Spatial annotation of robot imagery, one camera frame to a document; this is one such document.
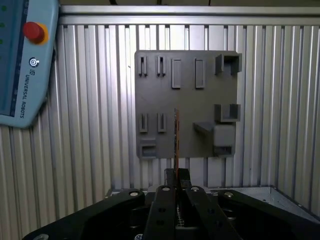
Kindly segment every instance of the metal panel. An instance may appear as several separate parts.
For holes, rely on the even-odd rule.
[[[320,215],[318,8],[61,10],[44,108],[30,129],[0,127],[0,239],[21,239],[110,188],[164,183],[173,160],[135,154],[138,49],[242,53],[234,157],[179,165],[195,185],[275,185]]]

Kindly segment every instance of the red emergency stop button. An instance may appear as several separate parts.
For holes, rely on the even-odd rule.
[[[39,44],[45,39],[44,29],[33,21],[28,21],[23,25],[23,34],[34,44]]]

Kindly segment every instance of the metal frame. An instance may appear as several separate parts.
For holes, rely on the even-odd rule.
[[[60,9],[63,25],[316,25],[320,7],[83,6]]]
[[[145,240],[281,239],[279,233],[299,240],[306,234],[312,240],[319,237],[319,222],[238,190],[208,193],[206,187],[192,185],[185,168],[168,168],[164,174],[166,184],[151,186],[146,195],[138,189],[123,190],[37,229],[23,240],[77,240],[114,234],[137,239],[142,233]]]

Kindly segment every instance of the corrugated metal wall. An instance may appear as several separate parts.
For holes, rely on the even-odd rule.
[[[34,127],[0,127],[0,240],[20,239],[110,188],[164,182],[171,159],[135,154],[136,50],[243,53],[234,158],[179,165],[195,185],[275,185],[320,215],[319,27],[260,23],[60,25]]]

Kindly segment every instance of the gray mounting board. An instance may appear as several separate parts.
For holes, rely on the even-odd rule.
[[[135,53],[136,145],[140,159],[173,158],[174,109],[179,109],[179,156],[228,157],[235,150],[235,51]]]

